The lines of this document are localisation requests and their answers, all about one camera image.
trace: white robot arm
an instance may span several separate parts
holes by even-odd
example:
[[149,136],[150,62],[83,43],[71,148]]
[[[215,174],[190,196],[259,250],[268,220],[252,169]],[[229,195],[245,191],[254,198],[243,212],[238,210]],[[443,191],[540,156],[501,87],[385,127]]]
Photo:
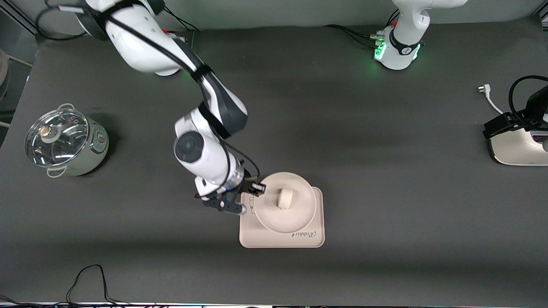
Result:
[[87,9],[77,13],[82,27],[99,39],[110,39],[132,68],[161,76],[183,68],[200,85],[204,102],[175,123],[177,160],[195,178],[197,197],[219,211],[242,215],[245,206],[234,202],[238,193],[256,196],[265,186],[252,178],[231,153],[223,139],[242,130],[247,110],[211,68],[190,47],[166,35],[152,17],[163,0],[86,0]]
[[468,0],[392,0],[400,16],[397,25],[377,31],[384,38],[374,59],[392,70],[402,70],[415,60],[420,39],[430,25],[427,9],[448,9],[464,5]]

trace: green led light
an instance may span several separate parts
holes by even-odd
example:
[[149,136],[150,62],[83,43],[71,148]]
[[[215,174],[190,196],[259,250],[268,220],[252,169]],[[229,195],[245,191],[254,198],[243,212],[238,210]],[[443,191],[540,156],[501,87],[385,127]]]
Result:
[[383,58],[383,55],[384,55],[384,51],[386,50],[386,43],[383,42],[380,46],[377,47],[378,49],[380,49],[380,51],[376,51],[375,52],[375,58],[377,60],[380,60]]
[[416,47],[415,55],[413,56],[413,60],[416,59],[416,55],[419,53],[420,44]]

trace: stainless steel pot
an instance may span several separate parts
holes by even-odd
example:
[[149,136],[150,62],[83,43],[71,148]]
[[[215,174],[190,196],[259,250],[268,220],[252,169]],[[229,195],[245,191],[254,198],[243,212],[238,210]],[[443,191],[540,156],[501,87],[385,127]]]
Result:
[[28,131],[25,152],[50,178],[82,175],[105,158],[109,136],[99,123],[63,104],[38,119]]

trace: wall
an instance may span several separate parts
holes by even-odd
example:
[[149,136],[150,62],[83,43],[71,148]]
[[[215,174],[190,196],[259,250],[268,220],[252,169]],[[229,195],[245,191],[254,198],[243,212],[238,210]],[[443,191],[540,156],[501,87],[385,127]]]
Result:
[[[41,0],[12,0],[35,18],[45,8]],[[50,0],[51,4],[75,0]],[[469,0],[463,7],[431,10],[433,23],[490,22],[514,20],[531,14],[543,0]],[[321,26],[384,24],[395,6],[390,0],[166,0],[179,17],[200,29],[253,28],[263,26]],[[169,30],[182,30],[166,13],[158,22]],[[70,13],[51,12],[43,28],[67,34],[82,32]]]

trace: table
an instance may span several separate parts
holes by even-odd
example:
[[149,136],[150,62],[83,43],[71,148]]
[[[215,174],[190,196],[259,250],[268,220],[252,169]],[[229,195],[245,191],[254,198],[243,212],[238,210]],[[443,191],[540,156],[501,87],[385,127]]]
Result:
[[[363,27],[372,33],[377,27]],[[0,150],[0,292],[58,301],[105,267],[133,302],[289,305],[548,305],[548,169],[488,155],[482,124],[511,83],[546,75],[538,18],[432,25],[390,71],[333,28],[203,31],[196,52],[245,102],[231,143],[264,175],[324,194],[318,249],[246,249],[238,217],[193,199],[174,122],[201,96],[186,73],[131,69],[109,42],[45,42]],[[516,90],[516,104],[543,85]],[[95,172],[52,180],[25,157],[31,124],[71,102],[111,137]],[[87,272],[77,301],[102,298]]]

